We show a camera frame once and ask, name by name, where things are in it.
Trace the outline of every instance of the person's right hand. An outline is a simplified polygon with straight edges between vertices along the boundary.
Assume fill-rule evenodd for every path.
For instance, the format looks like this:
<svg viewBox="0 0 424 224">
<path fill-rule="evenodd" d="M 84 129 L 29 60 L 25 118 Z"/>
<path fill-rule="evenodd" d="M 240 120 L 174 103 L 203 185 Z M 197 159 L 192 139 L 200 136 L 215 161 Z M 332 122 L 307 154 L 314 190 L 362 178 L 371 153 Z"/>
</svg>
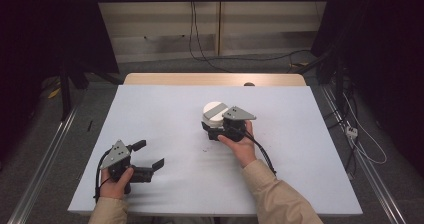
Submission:
<svg viewBox="0 0 424 224">
<path fill-rule="evenodd" d="M 246 121 L 246 131 L 253 137 L 253 127 L 251 121 Z M 218 140 L 228 146 L 234 153 L 234 156 L 239 160 L 241 167 L 246 167 L 251 162 L 256 160 L 255 144 L 249 138 L 244 137 L 239 142 L 227 138 L 226 136 L 219 135 Z"/>
</svg>

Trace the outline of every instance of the table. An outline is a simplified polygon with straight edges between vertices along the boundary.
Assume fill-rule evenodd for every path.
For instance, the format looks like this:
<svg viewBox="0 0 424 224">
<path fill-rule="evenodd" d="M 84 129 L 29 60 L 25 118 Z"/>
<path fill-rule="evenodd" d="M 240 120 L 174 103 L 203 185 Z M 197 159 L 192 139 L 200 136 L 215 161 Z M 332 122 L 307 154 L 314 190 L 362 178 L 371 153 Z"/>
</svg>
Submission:
<svg viewBox="0 0 424 224">
<path fill-rule="evenodd" d="M 164 157 L 165 166 L 155 173 L 152 183 L 131 185 L 132 193 L 127 197 L 130 213 L 255 215 L 254 200 L 237 160 L 226 146 L 208 140 L 200 125 L 203 105 L 219 100 L 257 116 L 253 121 L 255 137 L 267 150 L 278 178 L 302 193 L 318 214 L 361 214 L 312 92 L 299 77 L 130 74 L 118 88 L 68 210 L 91 213 L 97 163 L 117 139 L 126 145 L 146 139 L 147 146 L 132 154 L 132 163 L 149 166 Z M 217 86 L 217 82 L 224 83 L 221 81 L 229 86 Z M 237 86 L 245 82 L 257 86 Z"/>
</svg>

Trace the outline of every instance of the forearm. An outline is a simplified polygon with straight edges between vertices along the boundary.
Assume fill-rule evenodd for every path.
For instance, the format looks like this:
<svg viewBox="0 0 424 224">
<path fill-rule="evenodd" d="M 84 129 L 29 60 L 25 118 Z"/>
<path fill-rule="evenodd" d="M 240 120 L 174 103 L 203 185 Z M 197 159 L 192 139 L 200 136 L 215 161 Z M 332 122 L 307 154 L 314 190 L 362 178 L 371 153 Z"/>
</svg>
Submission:
<svg viewBox="0 0 424 224">
<path fill-rule="evenodd" d="M 123 200 L 100 197 L 91 214 L 89 224 L 125 224 L 127 208 Z"/>
<path fill-rule="evenodd" d="M 256 199 L 259 223 L 322 223 L 309 202 L 284 181 L 277 180 L 260 160 L 243 169 Z"/>
</svg>

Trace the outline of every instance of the gray carpet floor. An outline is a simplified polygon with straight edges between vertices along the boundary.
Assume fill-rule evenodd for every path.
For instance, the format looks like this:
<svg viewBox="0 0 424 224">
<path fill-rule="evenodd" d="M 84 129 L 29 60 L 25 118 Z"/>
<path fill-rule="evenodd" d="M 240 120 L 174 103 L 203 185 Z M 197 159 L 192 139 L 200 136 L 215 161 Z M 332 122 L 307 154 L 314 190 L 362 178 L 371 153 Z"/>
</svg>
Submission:
<svg viewBox="0 0 424 224">
<path fill-rule="evenodd" d="M 279 55 L 243 56 L 243 58 L 276 57 Z M 231 72 L 285 73 L 290 69 L 290 62 L 303 63 L 312 58 L 308 53 L 299 53 L 291 58 L 276 58 L 269 61 L 225 59 L 212 60 L 211 63 Z M 119 78 L 124 78 L 131 72 L 222 72 L 204 61 L 193 59 L 121 64 L 120 70 L 121 74 L 116 75 Z M 88 221 L 88 217 L 69 213 L 67 208 L 96 143 L 117 87 L 91 74 L 87 76 L 90 79 L 87 90 L 71 89 L 73 101 L 80 100 L 81 104 L 32 211 L 27 217 L 27 223 L 86 223 Z M 332 110 L 324 97 L 322 87 L 316 82 L 315 72 L 310 71 L 304 77 L 314 93 L 322 115 L 331 113 Z M 13 155 L 2 163 L 0 223 L 7 223 L 9 220 L 59 126 L 62 108 L 60 93 L 49 99 L 47 96 L 50 92 L 51 89 L 46 89 L 40 95 L 39 104 L 25 134 L 19 143 L 16 143 L 17 148 Z M 375 165 L 378 173 L 399 205 L 406 222 L 421 223 L 424 220 L 423 178 L 397 152 L 387 133 L 379 129 L 371 110 L 361 99 L 360 91 L 355 92 L 355 99 L 358 103 L 361 124 L 381 144 L 388 156 L 387 163 Z M 337 121 L 334 116 L 326 119 L 328 126 L 335 122 Z M 368 155 L 381 160 L 380 150 L 362 130 L 359 131 L 360 141 Z M 342 129 L 336 126 L 329 129 L 329 132 L 342 162 L 346 163 L 350 148 Z M 353 172 L 353 164 L 349 167 L 349 172 Z M 353 217 L 322 217 L 324 223 L 391 223 L 359 164 L 351 183 L 364 214 Z M 129 223 L 168 223 L 170 221 L 212 223 L 210 218 L 185 217 L 173 220 L 168 217 L 130 216 L 129 218 Z M 255 218 L 221 218 L 221 223 L 257 223 L 257 221 Z"/>
</svg>

